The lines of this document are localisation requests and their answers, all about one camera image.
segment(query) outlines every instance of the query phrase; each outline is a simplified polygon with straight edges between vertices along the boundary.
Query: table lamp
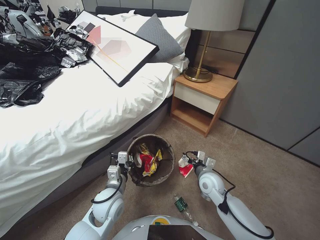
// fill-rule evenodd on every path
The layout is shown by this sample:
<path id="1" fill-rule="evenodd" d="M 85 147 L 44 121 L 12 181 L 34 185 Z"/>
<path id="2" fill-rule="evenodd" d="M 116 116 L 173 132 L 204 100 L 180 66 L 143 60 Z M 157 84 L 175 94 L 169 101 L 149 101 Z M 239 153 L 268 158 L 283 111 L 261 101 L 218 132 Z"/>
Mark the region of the table lamp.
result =
<path id="1" fill-rule="evenodd" d="M 209 82 L 212 73 L 201 68 L 210 38 L 210 31 L 231 31 L 239 28 L 244 0 L 192 0 L 186 27 L 208 31 L 198 68 L 189 67 L 185 78 L 194 82 Z"/>

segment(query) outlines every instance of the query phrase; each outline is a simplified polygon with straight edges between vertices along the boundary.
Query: abstract artwork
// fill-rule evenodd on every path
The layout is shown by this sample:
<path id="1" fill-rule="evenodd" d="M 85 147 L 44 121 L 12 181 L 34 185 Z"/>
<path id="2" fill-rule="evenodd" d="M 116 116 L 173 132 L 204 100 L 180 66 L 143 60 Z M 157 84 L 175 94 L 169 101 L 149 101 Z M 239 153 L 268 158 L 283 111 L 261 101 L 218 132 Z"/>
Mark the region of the abstract artwork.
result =
<path id="1" fill-rule="evenodd" d="M 86 40 L 94 45 L 89 56 L 119 87 L 159 51 L 157 45 L 86 11 L 68 28 L 77 25 L 89 33 Z"/>

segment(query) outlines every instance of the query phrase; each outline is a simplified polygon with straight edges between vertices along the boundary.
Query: trash can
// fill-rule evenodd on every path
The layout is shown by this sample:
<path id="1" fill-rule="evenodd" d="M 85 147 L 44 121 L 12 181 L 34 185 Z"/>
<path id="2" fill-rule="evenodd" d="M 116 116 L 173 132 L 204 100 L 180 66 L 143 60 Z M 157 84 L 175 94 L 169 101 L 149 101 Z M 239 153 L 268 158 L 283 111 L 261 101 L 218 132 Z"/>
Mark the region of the trash can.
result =
<path id="1" fill-rule="evenodd" d="M 128 148 L 128 153 L 133 156 L 139 152 L 139 144 L 145 143 L 148 150 L 156 155 L 158 149 L 162 154 L 162 160 L 159 162 L 157 171 L 151 176 L 142 176 L 144 167 L 132 167 L 129 171 L 132 181 L 141 187 L 151 187 L 164 182 L 172 173 L 174 168 L 175 156 L 170 143 L 163 137 L 155 134 L 146 134 L 136 138 Z"/>

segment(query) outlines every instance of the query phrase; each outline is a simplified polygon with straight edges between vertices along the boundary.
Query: gray pillow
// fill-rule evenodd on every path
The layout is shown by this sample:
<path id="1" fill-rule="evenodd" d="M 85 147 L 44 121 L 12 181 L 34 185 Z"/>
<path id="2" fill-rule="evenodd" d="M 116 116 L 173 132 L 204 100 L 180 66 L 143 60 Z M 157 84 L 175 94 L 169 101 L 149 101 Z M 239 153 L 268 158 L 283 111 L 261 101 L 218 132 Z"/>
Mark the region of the gray pillow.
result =
<path id="1" fill-rule="evenodd" d="M 163 27 L 157 14 L 149 18 L 136 35 L 159 46 L 159 51 L 149 60 L 151 63 L 166 62 L 183 53 L 183 49 Z"/>

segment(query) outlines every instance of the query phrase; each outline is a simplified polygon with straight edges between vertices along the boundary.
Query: crushed plastic bottle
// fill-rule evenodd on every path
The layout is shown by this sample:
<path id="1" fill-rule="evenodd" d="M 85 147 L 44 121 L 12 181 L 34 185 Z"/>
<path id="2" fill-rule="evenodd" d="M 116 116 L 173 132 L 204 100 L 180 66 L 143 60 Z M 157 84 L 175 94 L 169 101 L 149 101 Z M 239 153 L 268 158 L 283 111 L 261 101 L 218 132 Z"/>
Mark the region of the crushed plastic bottle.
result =
<path id="1" fill-rule="evenodd" d="M 193 225 L 198 226 L 198 222 L 194 220 L 191 213 L 189 212 L 189 209 L 187 208 L 188 204 L 186 203 L 186 201 L 182 197 L 179 197 L 178 194 L 173 195 L 173 200 L 174 205 L 176 205 L 179 212 L 182 213 L 184 219 L 191 222 Z"/>

